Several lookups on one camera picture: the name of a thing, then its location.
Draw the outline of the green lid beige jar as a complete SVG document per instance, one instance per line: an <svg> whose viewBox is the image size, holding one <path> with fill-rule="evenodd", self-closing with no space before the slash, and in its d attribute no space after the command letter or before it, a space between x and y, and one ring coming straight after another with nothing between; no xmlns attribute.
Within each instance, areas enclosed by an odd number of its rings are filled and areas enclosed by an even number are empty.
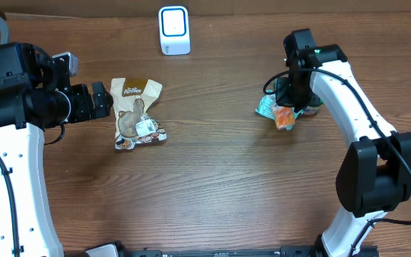
<svg viewBox="0 0 411 257"><path fill-rule="evenodd" d="M323 105L323 101L316 95L314 95L311 99L310 102L306 107L303 108L303 115L310 116L310 115L315 115L320 107Z"/></svg>

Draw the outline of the orange Kleenex tissue pack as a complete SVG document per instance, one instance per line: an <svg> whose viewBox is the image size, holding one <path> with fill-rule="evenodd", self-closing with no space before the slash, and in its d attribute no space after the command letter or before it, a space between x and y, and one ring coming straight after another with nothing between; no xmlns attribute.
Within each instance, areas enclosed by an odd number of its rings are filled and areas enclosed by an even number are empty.
<svg viewBox="0 0 411 257"><path fill-rule="evenodd" d="M274 117L275 126L278 130L291 130L295 125L295 116L291 108L273 105L271 111Z"/></svg>

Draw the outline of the teal wet wipes pack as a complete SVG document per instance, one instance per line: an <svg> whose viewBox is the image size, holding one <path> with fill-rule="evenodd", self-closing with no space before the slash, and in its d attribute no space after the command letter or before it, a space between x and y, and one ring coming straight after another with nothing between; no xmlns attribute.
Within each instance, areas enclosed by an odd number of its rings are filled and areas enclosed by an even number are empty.
<svg viewBox="0 0 411 257"><path fill-rule="evenodd" d="M264 95L262 99L260 100L260 103L258 104L258 107L256 108L255 112L257 114L260 114L261 116L264 116L269 119L273 119L273 114L271 111L271 106L277 105L275 102L275 94L271 95ZM299 116L303 115L303 110L299 112L294 112L295 119Z"/></svg>

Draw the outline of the brown Pantree mushroom bag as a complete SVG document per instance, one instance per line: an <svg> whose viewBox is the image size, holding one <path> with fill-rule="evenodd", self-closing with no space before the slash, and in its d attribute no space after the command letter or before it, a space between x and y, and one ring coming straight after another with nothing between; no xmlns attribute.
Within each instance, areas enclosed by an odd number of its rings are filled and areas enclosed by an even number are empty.
<svg viewBox="0 0 411 257"><path fill-rule="evenodd" d="M151 79L114 78L111 80L111 96L116 116L116 137L134 137L136 121L120 121L135 114L141 118L161 95L163 85Z"/></svg>

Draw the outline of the mixed beans printed bag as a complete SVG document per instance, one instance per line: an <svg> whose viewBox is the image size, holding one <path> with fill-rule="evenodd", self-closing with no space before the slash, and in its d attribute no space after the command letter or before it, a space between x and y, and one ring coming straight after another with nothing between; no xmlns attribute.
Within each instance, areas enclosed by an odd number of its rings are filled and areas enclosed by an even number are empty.
<svg viewBox="0 0 411 257"><path fill-rule="evenodd" d="M125 137L119 135L116 138L115 149L132 150L137 145L157 143L167 139L166 130L155 119L147 119L136 124L136 135Z"/></svg>

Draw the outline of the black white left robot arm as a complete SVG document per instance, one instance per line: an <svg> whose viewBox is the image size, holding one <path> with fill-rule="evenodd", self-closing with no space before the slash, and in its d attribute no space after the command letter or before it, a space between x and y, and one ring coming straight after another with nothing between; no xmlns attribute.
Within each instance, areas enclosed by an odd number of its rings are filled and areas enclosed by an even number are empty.
<svg viewBox="0 0 411 257"><path fill-rule="evenodd" d="M44 178L46 129L107 117L104 85L73 85L76 57L0 45L0 256L62 256Z"/></svg>

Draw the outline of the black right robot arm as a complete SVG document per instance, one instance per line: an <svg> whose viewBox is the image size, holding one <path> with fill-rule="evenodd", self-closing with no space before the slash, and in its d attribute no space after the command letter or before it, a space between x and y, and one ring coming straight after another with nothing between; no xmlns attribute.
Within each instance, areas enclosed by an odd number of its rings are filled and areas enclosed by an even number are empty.
<svg viewBox="0 0 411 257"><path fill-rule="evenodd" d="M310 29L292 31L283 46L288 67L273 78L279 106L294 112L327 107L347 145L335 187L333 222L301 256L377 256L362 248L377 223L411 226L411 133L399 133L358 85L342 49L317 46Z"/></svg>

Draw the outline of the white barcode scanner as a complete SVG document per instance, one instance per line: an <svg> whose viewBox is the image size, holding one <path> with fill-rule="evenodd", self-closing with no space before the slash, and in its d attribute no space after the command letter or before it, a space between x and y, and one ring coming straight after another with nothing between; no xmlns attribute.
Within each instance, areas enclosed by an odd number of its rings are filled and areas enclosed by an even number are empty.
<svg viewBox="0 0 411 257"><path fill-rule="evenodd" d="M158 12L161 51L166 56L191 52L188 10L184 6L164 6Z"/></svg>

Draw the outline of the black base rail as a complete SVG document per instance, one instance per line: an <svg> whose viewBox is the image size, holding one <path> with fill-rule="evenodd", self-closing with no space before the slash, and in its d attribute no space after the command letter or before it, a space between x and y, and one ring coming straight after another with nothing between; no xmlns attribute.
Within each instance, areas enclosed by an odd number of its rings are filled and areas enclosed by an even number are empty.
<svg viewBox="0 0 411 257"><path fill-rule="evenodd" d="M282 246L279 249L214 250L214 251L127 251L130 257L308 257L314 256L312 246Z"/></svg>

